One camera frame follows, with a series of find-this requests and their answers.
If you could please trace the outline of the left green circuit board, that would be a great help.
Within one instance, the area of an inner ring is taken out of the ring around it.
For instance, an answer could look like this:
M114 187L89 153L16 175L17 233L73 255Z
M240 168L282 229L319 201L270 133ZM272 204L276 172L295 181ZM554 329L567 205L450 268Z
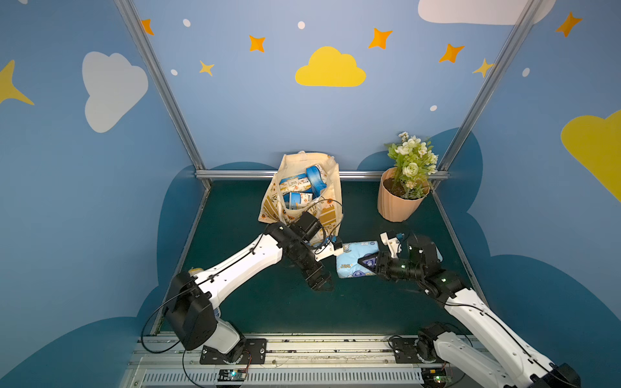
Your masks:
M243 383L247 378L246 370L219 370L219 383Z

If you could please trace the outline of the blue cat tissue pack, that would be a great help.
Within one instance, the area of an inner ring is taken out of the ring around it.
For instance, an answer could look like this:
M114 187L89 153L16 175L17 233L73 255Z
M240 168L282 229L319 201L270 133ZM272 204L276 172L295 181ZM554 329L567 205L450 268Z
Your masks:
M336 273L341 279L363 276L373 276L374 273L358 263L358 260L367 255L379 252L378 243L350 242L343 244L344 252L336 257Z

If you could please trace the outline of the right green circuit board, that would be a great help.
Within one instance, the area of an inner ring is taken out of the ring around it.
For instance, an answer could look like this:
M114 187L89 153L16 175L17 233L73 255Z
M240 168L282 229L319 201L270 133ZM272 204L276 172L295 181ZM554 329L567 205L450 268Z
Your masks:
M447 376L445 370L422 369L420 373L423 388L445 388L451 382L451 378Z

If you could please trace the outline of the white flower plant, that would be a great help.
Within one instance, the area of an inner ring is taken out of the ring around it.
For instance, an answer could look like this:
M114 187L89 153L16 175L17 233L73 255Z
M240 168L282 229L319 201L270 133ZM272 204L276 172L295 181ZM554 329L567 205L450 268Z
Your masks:
M389 145L388 157L396 168L387 187L389 192L404 200L424 198L430 190L430 176L438 171L438 155L433 153L432 142L402 132L399 142Z

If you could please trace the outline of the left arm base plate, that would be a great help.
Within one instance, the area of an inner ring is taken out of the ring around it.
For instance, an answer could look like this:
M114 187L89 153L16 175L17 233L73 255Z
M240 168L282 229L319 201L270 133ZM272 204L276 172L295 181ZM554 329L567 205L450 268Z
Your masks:
M266 339L242 338L228 353L203 346L201 365L263 365L266 356Z

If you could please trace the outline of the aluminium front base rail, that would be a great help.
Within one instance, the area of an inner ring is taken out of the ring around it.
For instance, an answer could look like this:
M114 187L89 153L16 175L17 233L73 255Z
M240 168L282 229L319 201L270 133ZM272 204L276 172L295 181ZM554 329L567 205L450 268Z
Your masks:
M486 353L475 336L459 336ZM389 335L267 335L263 365L201 365L201 349L172 350L175 337L167 333L146 340L157 349L137 347L121 380L123 387L422 387L422 369L445 370L446 387L480 386L459 368L445 361L432 364L397 364ZM219 383L219 370L246 370L243 383Z

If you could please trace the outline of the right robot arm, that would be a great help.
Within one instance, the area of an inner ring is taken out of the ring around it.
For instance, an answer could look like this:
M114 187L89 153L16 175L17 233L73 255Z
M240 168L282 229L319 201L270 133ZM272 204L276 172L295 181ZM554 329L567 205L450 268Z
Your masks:
M454 271L443 268L434 242L426 236L405 241L381 236L383 248L358 263L387 281L414 281L485 347L480 352L441 323L419 331L417 356L445 361L483 387L579 387L582 380L567 364L557 365L524 341L485 305Z

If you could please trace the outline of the cream floral canvas bag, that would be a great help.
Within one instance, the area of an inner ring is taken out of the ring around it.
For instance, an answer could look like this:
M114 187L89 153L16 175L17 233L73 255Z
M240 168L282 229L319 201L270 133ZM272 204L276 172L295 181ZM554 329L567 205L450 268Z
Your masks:
M333 156L304 151L285 155L262 200L258 221L290 226L305 211L321 224L311 244L338 235L343 207L340 169Z

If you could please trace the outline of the pink ribbed flower pot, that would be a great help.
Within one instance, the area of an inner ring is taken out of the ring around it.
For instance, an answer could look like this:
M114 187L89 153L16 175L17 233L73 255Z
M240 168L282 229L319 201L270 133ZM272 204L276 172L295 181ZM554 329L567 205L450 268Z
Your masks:
M386 170L381 178L378 190L378 212L386 220L390 222L403 222L412 216L418 209L420 204L430 194L431 187L429 182L423 185L424 194L422 198L416 200L404 199L393 195L386 189L384 183L395 176L396 168L392 167Z

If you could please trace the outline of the floral tissue pack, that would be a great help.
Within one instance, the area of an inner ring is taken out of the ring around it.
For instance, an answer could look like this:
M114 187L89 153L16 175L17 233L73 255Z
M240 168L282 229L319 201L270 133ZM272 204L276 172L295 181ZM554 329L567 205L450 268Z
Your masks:
M315 199L312 192L290 192L283 196L288 210L300 210L310 205Z
M328 187L326 171L321 165L315 164L306 169L306 175L311 184L313 197L320 197Z
M298 174L297 176L291 176L284 178L279 183L279 189L282 195L291 192L312 192L313 185L310 182L307 174Z

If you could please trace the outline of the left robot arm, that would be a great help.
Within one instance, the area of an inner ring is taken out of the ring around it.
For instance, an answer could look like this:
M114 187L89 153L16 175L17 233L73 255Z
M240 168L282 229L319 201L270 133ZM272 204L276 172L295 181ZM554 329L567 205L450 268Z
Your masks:
M245 337L216 315L222 302L264 269L286 258L296 265L313 291L333 289L332 277L309 246L309 226L266 226L259 237L220 264L172 280L161 306L163 317L184 349L203 346L233 362L241 357Z

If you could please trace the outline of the floral tissue pack bottom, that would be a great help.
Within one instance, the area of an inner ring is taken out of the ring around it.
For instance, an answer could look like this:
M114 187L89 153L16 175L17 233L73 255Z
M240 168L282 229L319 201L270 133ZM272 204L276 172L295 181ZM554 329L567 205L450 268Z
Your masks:
M306 175L311 184L313 197L320 197L328 187L326 171L321 165L315 164L306 169Z

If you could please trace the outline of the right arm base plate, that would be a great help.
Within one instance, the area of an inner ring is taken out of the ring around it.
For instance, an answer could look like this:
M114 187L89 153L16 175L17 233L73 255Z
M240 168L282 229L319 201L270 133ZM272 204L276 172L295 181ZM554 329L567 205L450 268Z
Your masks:
M430 339L391 336L387 343L397 364L432 364L438 361L433 342Z

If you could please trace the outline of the green circuit board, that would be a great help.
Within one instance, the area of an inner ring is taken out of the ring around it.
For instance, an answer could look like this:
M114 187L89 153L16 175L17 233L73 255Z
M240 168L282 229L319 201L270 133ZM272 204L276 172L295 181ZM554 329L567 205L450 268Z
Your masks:
M246 370L219 370L219 383L243 383L247 378Z
M445 370L422 369L420 373L423 388L445 388L451 382L451 378L447 376Z

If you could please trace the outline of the aluminium right frame post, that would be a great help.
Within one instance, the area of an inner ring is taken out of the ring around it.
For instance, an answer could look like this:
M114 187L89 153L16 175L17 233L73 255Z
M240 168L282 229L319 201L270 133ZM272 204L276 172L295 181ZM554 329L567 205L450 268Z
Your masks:
M488 105L488 102L491 100L496 88L501 83L501 79L507 69L522 47L530 30L535 25L536 16L543 5L543 0L530 0L526 2L522 13L517 18L513 29L502 46L500 53L496 57L493 69L491 69L491 72L485 78L485 81L475 97L472 106L467 112L464 121L461 126L459 126L456 135L448 145L441 162L438 164L437 176L449 176L449 169L451 168L454 160L457 158L460 150L462 150L467 138L472 133L475 124L480 119L480 116Z

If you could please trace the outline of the aluminium frame post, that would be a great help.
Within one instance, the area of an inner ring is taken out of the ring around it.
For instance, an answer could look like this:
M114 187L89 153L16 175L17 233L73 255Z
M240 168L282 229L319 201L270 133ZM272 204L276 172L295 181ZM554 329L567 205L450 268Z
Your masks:
M163 72L158 58L155 55L155 51L149 41L147 33L142 26L142 21L139 19L139 14L133 1L129 0L115 0L114 3L118 11L121 14L124 23L129 30L129 33L137 46L137 49L147 66L150 77L155 84L155 87L163 100L163 104L168 111L168 115L178 133L181 142L195 168L195 173L205 169L205 164L202 160L200 152L197 148L192 134L189 130L186 120L183 117L181 109L176 102L176 99L172 93L166 76Z
M496 57L493 69L491 69L491 72L485 78L485 81L475 97L472 106L467 112L464 121L461 126L459 126L456 135L448 145L441 162L438 164L437 176L449 176L449 169L451 168L454 160L457 158L460 150L462 150L467 138L472 133L475 124L480 119L480 116L488 105L488 102L491 100L496 88L501 83L501 79L507 69L522 47L530 30L535 25L536 16L543 5L543 0L530 0L526 2L522 13L517 18L513 29L502 46L500 53Z

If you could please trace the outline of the aluminium left frame post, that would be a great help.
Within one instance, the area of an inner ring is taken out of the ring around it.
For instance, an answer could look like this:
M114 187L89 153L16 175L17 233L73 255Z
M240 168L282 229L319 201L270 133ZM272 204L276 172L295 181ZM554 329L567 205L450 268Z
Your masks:
M155 55L155 51L149 41L147 33L142 26L142 21L139 19L139 14L133 1L129 0L115 0L114 3L118 11L121 14L124 23L129 30L129 33L137 46L137 49L147 66L150 77L155 84L155 87L163 100L163 104L168 111L168 115L178 133L181 142L195 168L195 173L205 169L205 164L202 160L200 152L197 148L192 134L189 130L186 120L183 117L181 109L176 102L176 99L172 93L166 76L163 72L158 58Z

